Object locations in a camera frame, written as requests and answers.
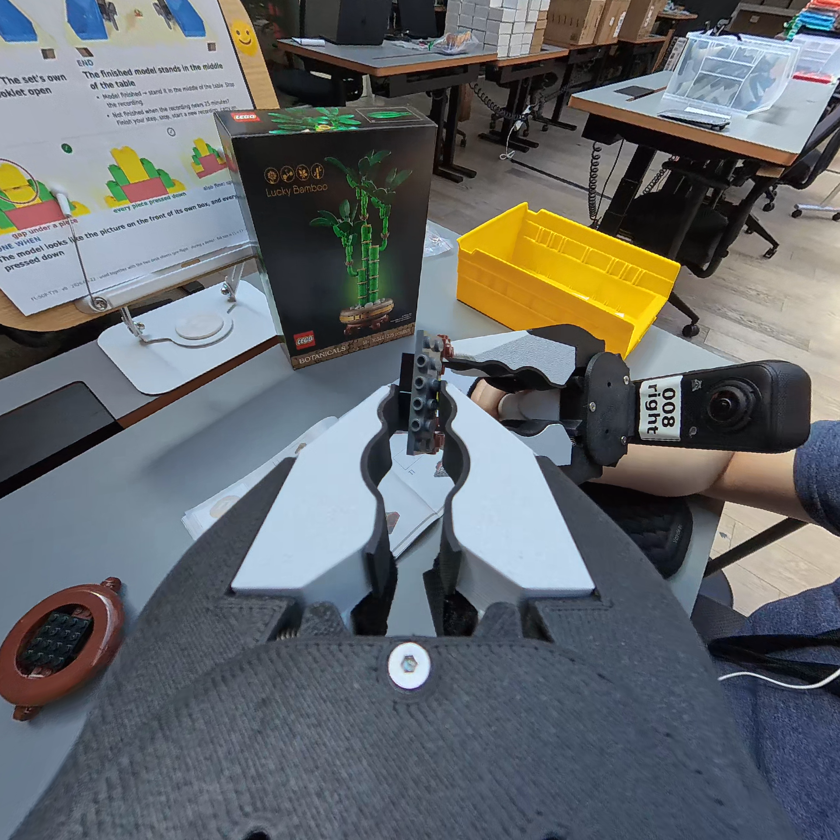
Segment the black laptop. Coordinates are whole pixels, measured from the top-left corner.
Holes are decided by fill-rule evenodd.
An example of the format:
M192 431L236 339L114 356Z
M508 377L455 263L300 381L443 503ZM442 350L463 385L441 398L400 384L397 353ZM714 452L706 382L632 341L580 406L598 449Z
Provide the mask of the black laptop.
M380 46L391 11L391 1L307 1L307 33L338 46Z

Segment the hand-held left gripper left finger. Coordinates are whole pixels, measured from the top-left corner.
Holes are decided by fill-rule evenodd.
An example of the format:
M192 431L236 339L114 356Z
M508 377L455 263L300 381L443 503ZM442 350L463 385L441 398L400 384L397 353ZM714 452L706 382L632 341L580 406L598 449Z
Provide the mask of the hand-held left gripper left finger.
M326 602L360 635L384 636L396 562L379 485L392 467L397 387L378 388L301 451L232 590Z

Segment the grey office desk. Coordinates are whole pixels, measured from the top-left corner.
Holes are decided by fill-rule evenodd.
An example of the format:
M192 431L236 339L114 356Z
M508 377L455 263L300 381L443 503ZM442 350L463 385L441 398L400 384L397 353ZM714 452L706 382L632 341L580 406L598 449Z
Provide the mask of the grey office desk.
M585 139L603 145L624 140L636 146L599 224L604 234L622 235L618 228L628 205L635 197L665 185L661 168L669 160L751 161L769 166L772 175L780 174L802 152L837 89L837 83L793 79L771 109L731 117L721 132L661 119L663 91L635 101L615 93L628 86L660 88L670 78L671 73L663 71L578 93L570 100L573 109L587 115Z
M293 55L316 60L334 76L339 68L371 79L376 96L394 99L425 92L432 99L430 119L436 123L434 173L454 182L476 177L476 171L455 163L455 140L462 87L476 82L480 69L497 60L495 51L483 47L445 56L429 50L411 50L395 41L382 45L299 44L284 38L279 46Z

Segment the stack of colourful packets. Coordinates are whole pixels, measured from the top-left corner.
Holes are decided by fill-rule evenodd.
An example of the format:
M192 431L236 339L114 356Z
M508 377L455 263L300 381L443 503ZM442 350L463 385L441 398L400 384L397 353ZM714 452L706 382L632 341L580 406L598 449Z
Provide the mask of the stack of colourful packets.
M784 26L785 40L792 41L798 34L837 39L839 37L839 1L808 2Z

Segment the black bamboo set box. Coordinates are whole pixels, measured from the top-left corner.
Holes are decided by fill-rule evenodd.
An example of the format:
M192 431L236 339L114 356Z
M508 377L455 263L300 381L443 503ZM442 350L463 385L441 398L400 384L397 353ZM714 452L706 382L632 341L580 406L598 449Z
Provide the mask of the black bamboo set box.
M413 336L436 124L399 105L215 120L292 368Z

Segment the clear plastic container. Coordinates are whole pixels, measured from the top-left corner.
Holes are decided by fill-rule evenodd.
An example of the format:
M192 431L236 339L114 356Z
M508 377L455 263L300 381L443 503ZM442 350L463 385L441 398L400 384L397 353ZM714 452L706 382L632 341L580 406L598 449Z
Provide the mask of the clear plastic container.
M839 80L839 37L798 33L791 41L800 48L793 78L804 81L837 83Z

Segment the person's right forearm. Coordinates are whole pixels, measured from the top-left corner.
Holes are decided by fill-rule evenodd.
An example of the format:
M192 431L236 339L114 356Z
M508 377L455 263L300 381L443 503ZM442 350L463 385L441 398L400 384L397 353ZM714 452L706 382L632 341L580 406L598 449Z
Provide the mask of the person's right forearm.
M658 497L701 495L808 519L804 501L837 479L835 434L812 426L806 444L781 454L631 445L594 482Z

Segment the clear plastic organizer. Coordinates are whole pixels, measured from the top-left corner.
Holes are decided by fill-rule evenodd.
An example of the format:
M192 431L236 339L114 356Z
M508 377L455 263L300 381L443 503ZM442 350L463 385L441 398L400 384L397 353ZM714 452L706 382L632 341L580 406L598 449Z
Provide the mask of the clear plastic organizer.
M800 51L772 38L688 33L661 105L725 119L765 112L788 87Z

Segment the person's blue shirt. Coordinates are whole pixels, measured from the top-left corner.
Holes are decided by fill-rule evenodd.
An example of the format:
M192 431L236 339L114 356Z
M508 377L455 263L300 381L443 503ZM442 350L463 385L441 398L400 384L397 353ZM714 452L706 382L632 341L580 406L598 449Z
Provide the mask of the person's blue shirt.
M804 501L803 522L838 535L838 421L814 424L835 434L838 470ZM839 837L838 628L834 581L763 605L707 645L754 762L804 838Z

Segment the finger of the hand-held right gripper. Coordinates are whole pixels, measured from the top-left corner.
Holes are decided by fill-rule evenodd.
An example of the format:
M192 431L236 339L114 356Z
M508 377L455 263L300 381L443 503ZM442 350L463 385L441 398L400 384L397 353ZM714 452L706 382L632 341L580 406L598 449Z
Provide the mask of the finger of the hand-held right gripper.
M452 343L451 369L513 390L548 390L566 385L576 370L574 346L528 331L495 333Z
M507 420L504 427L536 456L546 457L555 465L572 463L573 443L562 423L542 419Z

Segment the yellow plastic bin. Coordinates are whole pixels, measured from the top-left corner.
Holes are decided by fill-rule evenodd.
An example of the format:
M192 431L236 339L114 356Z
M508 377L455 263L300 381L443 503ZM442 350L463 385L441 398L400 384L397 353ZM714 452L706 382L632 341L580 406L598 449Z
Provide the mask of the yellow plastic bin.
M457 299L511 330L580 327L626 358L679 263L521 203L458 238Z

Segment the cardboard box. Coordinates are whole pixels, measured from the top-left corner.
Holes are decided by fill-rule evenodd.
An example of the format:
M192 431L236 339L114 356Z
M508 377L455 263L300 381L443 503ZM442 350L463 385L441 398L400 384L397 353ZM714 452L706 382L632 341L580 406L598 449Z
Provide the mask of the cardboard box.
M551 1L543 42L563 47L594 44L605 4L605 1Z
M652 34L657 15L667 1L607 1L593 43L610 45L618 40L639 41Z

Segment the black flat device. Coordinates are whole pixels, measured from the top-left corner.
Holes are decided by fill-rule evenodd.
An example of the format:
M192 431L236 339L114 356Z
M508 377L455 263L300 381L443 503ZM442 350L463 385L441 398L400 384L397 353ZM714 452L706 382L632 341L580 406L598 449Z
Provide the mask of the black flat device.
M730 125L728 115L691 109L664 111L658 116L671 122L713 132L721 132Z

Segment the black padded rest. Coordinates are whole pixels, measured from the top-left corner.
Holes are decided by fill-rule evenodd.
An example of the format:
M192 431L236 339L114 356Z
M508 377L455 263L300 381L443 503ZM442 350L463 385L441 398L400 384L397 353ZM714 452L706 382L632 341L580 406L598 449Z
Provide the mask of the black padded rest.
M687 497L661 497L639 490L585 482L583 492L638 546L668 580L682 567L693 531Z

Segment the clear plastic bag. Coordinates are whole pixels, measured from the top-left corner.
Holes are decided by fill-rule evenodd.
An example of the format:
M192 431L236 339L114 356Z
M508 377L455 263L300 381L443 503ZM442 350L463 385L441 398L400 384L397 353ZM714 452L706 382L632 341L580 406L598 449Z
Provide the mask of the clear plastic bag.
M439 256L457 254L459 235L430 218L426 221L423 241L423 261Z

